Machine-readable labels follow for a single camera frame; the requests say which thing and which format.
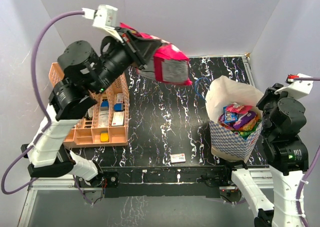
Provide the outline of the purple candy bag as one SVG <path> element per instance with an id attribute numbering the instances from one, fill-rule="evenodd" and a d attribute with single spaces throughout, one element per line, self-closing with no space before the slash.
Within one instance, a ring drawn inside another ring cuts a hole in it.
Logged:
<path id="1" fill-rule="evenodd" d="M 247 113 L 239 116 L 238 120 L 233 124 L 235 130 L 239 130 L 245 124 L 248 124 L 251 120 L 257 117 L 258 114 L 255 111 L 249 110 Z"/>

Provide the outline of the pink popcorn snack bag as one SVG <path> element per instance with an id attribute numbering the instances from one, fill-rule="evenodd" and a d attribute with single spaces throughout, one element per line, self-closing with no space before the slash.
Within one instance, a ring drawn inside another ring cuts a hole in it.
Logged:
<path id="1" fill-rule="evenodd" d="M 145 69 L 137 73 L 165 84 L 191 86 L 189 58 L 174 44 L 164 39 Z"/>

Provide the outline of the checkered paper bag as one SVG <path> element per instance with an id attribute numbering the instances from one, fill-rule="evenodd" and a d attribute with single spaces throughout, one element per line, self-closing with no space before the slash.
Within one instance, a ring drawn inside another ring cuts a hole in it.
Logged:
<path id="1" fill-rule="evenodd" d="M 200 93 L 199 87 L 206 81 L 209 84 L 207 92 Z M 229 162 L 247 162 L 262 131 L 262 111 L 256 106 L 263 96 L 262 92 L 250 84 L 237 82 L 226 76 L 213 81 L 209 81 L 206 77 L 199 78 L 195 81 L 194 89 L 205 102 L 209 118 L 211 153 Z M 234 123 L 221 123 L 219 118 L 224 113 L 224 107 L 232 103 L 253 106 L 251 111 L 256 112 L 258 116 L 238 130 L 233 128 Z M 247 139 L 235 133 L 257 120 L 261 120 L 260 124 Z"/>

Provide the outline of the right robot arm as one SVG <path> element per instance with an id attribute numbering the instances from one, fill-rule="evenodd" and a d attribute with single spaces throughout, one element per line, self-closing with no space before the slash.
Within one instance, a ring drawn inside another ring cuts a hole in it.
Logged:
<path id="1" fill-rule="evenodd" d="M 273 181 L 270 201 L 254 181 L 248 167 L 235 165 L 223 172 L 223 181 L 236 185 L 253 213 L 256 227 L 306 227 L 304 187 L 311 173 L 309 153 L 299 137 L 307 123 L 299 99 L 308 95 L 311 82 L 303 86 L 275 83 L 257 103 L 262 111 L 262 146 Z"/>

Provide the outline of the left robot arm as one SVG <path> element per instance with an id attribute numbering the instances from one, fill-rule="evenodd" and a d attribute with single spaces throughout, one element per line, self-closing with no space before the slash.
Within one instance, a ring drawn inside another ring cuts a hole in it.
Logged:
<path id="1" fill-rule="evenodd" d="M 102 94 L 132 65 L 144 68 L 162 46 L 156 38 L 145 38 L 129 29 L 116 29 L 119 39 L 103 38 L 100 53 L 85 40 L 71 43 L 57 62 L 63 79 L 48 98 L 47 118 L 33 141 L 25 147 L 32 178 L 54 178 L 71 174 L 97 187 L 103 182 L 99 164 L 67 150 L 64 141 L 71 129 L 97 104 L 94 94 Z"/>

